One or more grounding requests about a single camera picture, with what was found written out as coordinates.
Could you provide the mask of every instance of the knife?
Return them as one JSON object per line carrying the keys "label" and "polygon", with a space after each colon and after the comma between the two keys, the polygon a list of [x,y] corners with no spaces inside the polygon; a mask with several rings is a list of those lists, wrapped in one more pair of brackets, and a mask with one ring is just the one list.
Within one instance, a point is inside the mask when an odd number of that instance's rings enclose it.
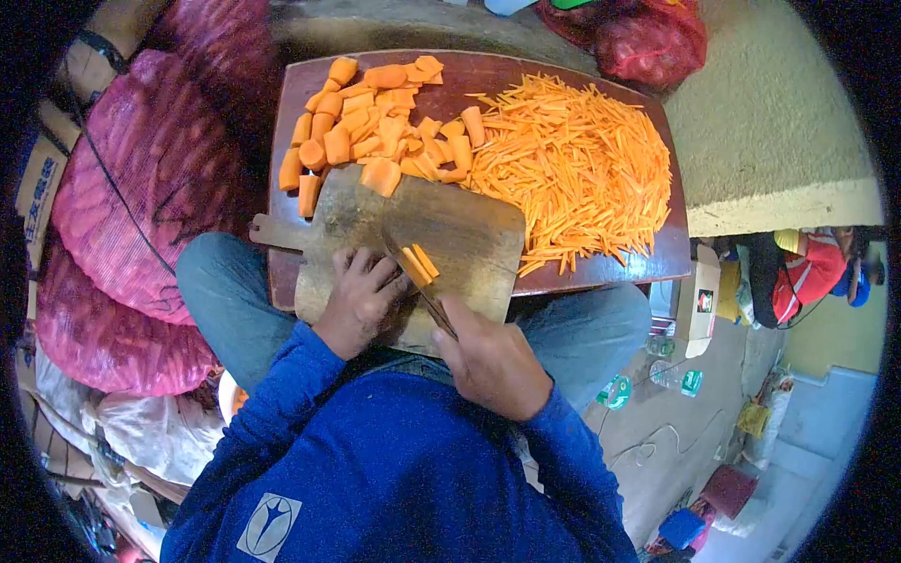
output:
{"label": "knife", "polygon": [[420,295],[423,296],[425,308],[428,309],[429,314],[434,319],[435,324],[438,325],[438,328],[444,330],[451,338],[458,341],[457,333],[453,330],[453,327],[451,327],[451,321],[448,319],[447,313],[444,312],[444,306],[441,305],[441,301],[434,295],[430,287],[420,286],[416,283],[416,277],[410,275],[411,271],[416,271],[416,266],[410,263],[410,259],[404,254],[395,240],[391,238],[391,235],[388,233],[384,224],[382,225],[382,241],[385,243],[388,254],[397,260],[397,264],[400,265],[400,268],[410,277],[410,280],[413,281],[416,289],[419,290]]}

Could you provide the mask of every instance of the red wooden table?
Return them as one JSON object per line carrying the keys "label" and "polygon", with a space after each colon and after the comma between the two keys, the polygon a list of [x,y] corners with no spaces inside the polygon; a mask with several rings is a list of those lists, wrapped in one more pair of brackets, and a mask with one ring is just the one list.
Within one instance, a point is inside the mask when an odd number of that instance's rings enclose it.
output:
{"label": "red wooden table", "polygon": [[[687,276],[691,269],[688,248],[688,227],[682,178],[676,161],[672,135],[663,106],[645,95],[601,78],[554,67],[526,59],[456,50],[382,50],[348,55],[359,61],[359,76],[367,68],[391,63],[409,63],[423,54],[435,55],[444,63],[443,86],[425,86],[416,96],[416,108],[410,113],[410,123],[419,123],[424,116],[443,122],[450,121],[470,105],[478,104],[464,94],[485,92],[494,96],[511,85],[522,84],[523,74],[539,72],[559,76],[567,85],[581,88],[594,83],[597,89],[626,104],[640,104],[651,118],[670,153],[672,211],[663,228],[656,234],[654,254],[649,259],[637,254],[625,254],[624,268],[613,257],[601,254],[577,259],[576,272],[558,275],[558,263],[551,262],[526,277],[518,278],[514,295],[538,295],[549,292],[573,291],[602,286],[612,282],[649,283]],[[275,137],[272,145],[272,166],[269,173],[268,212],[273,217],[298,225],[308,224],[297,216],[297,202],[278,190],[278,167],[291,143],[297,118],[306,110],[307,99],[322,88],[334,57],[300,62],[285,72],[281,101],[278,106]],[[283,311],[294,310],[297,273],[303,258],[281,250],[268,252],[269,288],[272,303]]]}

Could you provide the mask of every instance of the blue jeans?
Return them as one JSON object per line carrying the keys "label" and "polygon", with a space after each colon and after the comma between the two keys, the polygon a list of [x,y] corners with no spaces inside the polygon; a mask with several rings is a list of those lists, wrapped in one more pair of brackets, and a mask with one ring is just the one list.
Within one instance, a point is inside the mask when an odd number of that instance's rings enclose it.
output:
{"label": "blue jeans", "polygon": [[[208,232],[182,251],[176,275],[197,328],[238,385],[252,394],[297,322],[269,304],[262,255],[229,234]],[[637,287],[615,284],[514,299],[510,320],[581,413],[645,342],[651,308]],[[444,362],[377,346],[348,362],[342,378],[386,368],[452,384]]]}

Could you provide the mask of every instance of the pile of shredded carrot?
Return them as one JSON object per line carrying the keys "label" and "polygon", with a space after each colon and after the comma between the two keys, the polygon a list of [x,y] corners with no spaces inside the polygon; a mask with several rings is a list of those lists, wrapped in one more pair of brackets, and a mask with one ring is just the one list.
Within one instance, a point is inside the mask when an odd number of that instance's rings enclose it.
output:
{"label": "pile of shredded carrot", "polygon": [[669,151],[641,106],[601,94],[594,84],[523,76],[482,116],[486,142],[474,150],[462,185],[516,205],[525,215],[520,277],[559,260],[603,252],[645,257],[669,215]]}

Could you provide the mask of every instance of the red jacket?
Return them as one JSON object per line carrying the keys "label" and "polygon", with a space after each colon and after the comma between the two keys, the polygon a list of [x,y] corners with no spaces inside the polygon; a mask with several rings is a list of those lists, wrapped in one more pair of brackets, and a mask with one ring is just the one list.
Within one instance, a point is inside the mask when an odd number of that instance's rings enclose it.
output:
{"label": "red jacket", "polygon": [[807,235],[807,255],[786,252],[786,271],[781,269],[773,287],[773,313],[785,322],[797,313],[798,302],[809,304],[825,297],[842,279],[848,266],[838,242],[831,234]]}

